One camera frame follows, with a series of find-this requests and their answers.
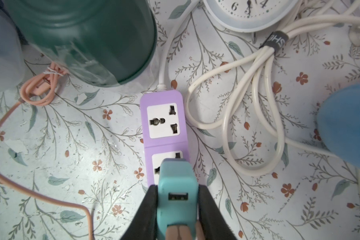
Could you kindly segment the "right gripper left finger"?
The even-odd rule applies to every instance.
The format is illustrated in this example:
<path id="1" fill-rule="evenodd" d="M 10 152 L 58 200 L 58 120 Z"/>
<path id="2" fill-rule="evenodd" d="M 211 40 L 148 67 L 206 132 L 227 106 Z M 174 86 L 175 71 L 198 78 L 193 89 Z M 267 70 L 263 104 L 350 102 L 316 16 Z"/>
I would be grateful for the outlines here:
<path id="1" fill-rule="evenodd" d="M 157 239 L 158 186 L 151 185 L 121 240 Z"/>

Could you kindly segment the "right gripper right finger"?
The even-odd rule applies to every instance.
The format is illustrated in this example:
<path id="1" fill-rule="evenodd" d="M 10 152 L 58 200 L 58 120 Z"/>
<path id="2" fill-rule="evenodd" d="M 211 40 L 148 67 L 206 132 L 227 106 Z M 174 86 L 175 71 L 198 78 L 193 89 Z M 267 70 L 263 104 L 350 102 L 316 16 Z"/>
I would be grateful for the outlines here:
<path id="1" fill-rule="evenodd" d="M 236 240 L 207 186 L 199 185 L 199 221 L 206 240 Z"/>

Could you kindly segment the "teal usb charger block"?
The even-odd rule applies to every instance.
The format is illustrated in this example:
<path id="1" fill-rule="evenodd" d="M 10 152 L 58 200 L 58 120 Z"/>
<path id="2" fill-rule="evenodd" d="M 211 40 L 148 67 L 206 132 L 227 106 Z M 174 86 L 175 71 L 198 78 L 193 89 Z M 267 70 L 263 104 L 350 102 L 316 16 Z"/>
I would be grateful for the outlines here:
<path id="1" fill-rule="evenodd" d="M 196 238 L 199 184 L 185 159 L 165 159 L 160 166 L 157 207 L 157 238 L 165 239 L 169 226 L 190 229 Z"/>

